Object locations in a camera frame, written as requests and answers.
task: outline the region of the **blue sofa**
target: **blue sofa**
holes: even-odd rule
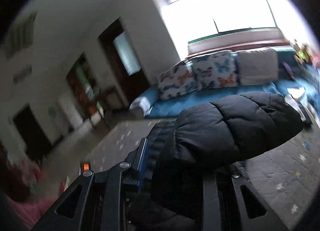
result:
[[[302,103],[306,104],[307,95],[318,97],[318,80],[314,78],[314,76],[316,77],[317,72],[315,70],[313,71],[312,67],[300,67],[294,59],[295,51],[292,47],[273,47],[273,49],[277,51],[279,60],[279,79],[277,81],[260,85],[238,85],[234,88],[194,91],[169,100],[160,100],[157,85],[153,85],[140,95],[140,97],[146,97],[152,107],[150,114],[145,118],[151,119],[177,117],[181,111],[187,108],[211,102],[228,95],[240,94],[250,91],[279,93],[285,96],[288,94],[287,88],[303,86],[306,89],[306,93],[300,99]],[[237,54],[233,52],[231,56],[236,61]],[[296,81],[290,80],[285,72],[281,69],[282,62],[286,62],[291,66],[292,70],[295,72]]]

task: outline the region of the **wall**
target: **wall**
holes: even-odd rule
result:
[[[61,94],[58,100],[73,129],[78,129],[83,124],[83,118],[75,106],[76,100],[71,89]]]
[[[64,133],[50,118],[49,107],[56,110],[56,121],[64,124],[62,127],[68,129],[68,123],[57,103],[57,96],[60,92],[68,89],[63,65],[52,67],[40,74],[37,74],[35,70],[31,76],[17,85],[12,82],[12,77],[16,72],[20,71],[26,64],[33,65],[29,57],[34,54],[34,49],[29,48],[10,61],[6,60],[3,53],[0,54],[0,77],[4,82],[0,85],[0,107],[2,109],[0,114],[0,140],[8,149],[9,155],[14,159],[25,156],[25,143],[12,122],[12,118],[26,104],[30,104],[35,118],[51,143]]]
[[[319,52],[319,43],[305,17],[291,0],[268,0],[276,23],[288,40],[297,39],[299,43],[307,42]]]
[[[175,13],[171,11],[169,5],[165,0],[153,0],[161,18],[170,34],[172,42],[177,50],[177,53],[181,60],[188,56],[188,39],[181,33],[185,27],[179,27],[175,20]]]
[[[152,0],[113,0],[87,31],[86,37],[76,52],[76,55],[79,55],[81,51],[85,52],[101,86],[106,87],[113,84],[118,86],[97,38],[119,17],[151,84],[156,82],[156,76],[180,61]]]
[[[39,0],[45,4],[52,1]],[[33,2],[29,8],[24,10],[23,14],[38,11],[35,21],[34,45],[20,52],[10,61],[7,61],[0,53],[0,78],[5,82],[0,85],[2,94],[0,105],[4,111],[0,115],[0,139],[12,157],[25,156],[23,152],[24,141],[11,122],[11,118],[26,103],[30,104],[49,140],[54,142],[59,137],[59,130],[48,116],[48,108],[57,107],[58,97],[69,91],[65,77],[82,52],[85,52],[98,84],[102,88],[115,85],[125,104],[129,105],[97,39],[119,17],[121,17],[121,23],[132,41],[142,69],[151,84],[156,82],[156,76],[180,61],[170,35],[152,0],[106,1],[108,3],[102,1],[99,3],[99,6],[104,6],[104,8],[99,11],[99,15],[97,11],[95,12],[98,16],[97,19],[94,19],[92,15],[88,17],[87,23],[91,23],[91,25],[86,30],[84,28],[87,23],[76,28],[75,31],[71,30],[69,25],[80,21],[70,20],[70,13],[61,16],[60,12],[56,12],[59,8],[47,10],[44,4],[39,10],[38,4]],[[82,24],[85,22],[84,16],[81,16],[81,19],[80,23]],[[55,25],[50,22],[57,20],[61,23],[56,25],[58,30],[54,31]],[[67,31],[63,33],[64,27],[72,33]],[[32,76],[14,86],[12,76],[28,64],[33,66]]]

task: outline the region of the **armrest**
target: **armrest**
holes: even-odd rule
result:
[[[160,98],[158,86],[154,84],[145,92],[143,92],[139,97],[146,97],[150,103],[150,106],[153,106],[153,103]]]
[[[159,99],[159,90],[157,85],[153,85],[148,88],[143,94],[138,96],[130,105],[130,110],[136,108],[141,108],[143,111],[143,116],[146,116],[150,112],[150,108],[156,100]]]

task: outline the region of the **white pillow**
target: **white pillow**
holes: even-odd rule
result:
[[[236,60],[241,85],[265,84],[278,79],[278,54],[272,48],[237,51]]]
[[[197,89],[196,79],[190,65],[181,61],[158,76],[160,99],[168,100]]]

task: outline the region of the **butterfly pattern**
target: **butterfly pattern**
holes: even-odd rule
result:
[[[197,68],[197,71],[201,77],[210,77],[212,75],[212,67],[208,67],[206,70]]]
[[[191,61],[199,63],[202,61],[207,61],[208,58],[209,58],[209,55],[206,55],[206,56],[202,56],[202,57],[196,57],[196,58],[192,59]]]
[[[187,71],[184,75],[178,76],[179,83],[183,84],[186,78],[193,78],[193,73],[191,73],[190,71]]]
[[[211,81],[208,84],[206,84],[204,81],[200,81],[200,82],[201,82],[202,89],[214,89],[214,81]]]
[[[185,89],[186,89],[187,93],[190,93],[193,90],[197,89],[197,86],[196,86],[195,82],[192,81],[190,84],[185,85]]]
[[[223,64],[220,64],[219,62],[215,62],[214,64],[215,64],[215,66],[217,67],[218,72],[219,72],[220,74],[222,74],[223,72],[229,72],[229,71],[230,71],[229,59],[226,59],[226,60],[224,61],[224,65],[223,65]]]
[[[183,66],[183,65],[185,65],[185,63],[183,63],[183,62],[174,65],[174,66],[173,66],[173,72],[174,72],[174,74],[177,73],[179,67],[180,67],[180,66]]]
[[[218,81],[219,81],[221,87],[226,87],[226,85],[228,85],[228,84],[233,85],[234,84],[233,74],[230,74],[230,76],[228,76],[227,79],[218,77]]]
[[[177,85],[177,84],[166,85],[164,88],[162,88],[162,91],[164,92],[164,91],[167,91],[167,90],[169,90],[169,89],[171,89],[171,88],[179,89],[180,86]]]
[[[170,71],[167,71],[167,72],[164,72],[163,74],[161,74],[161,75],[159,76],[159,78],[160,78],[160,83],[161,83],[162,81],[164,81],[167,77],[168,77],[169,79],[174,79],[174,77],[171,76]]]

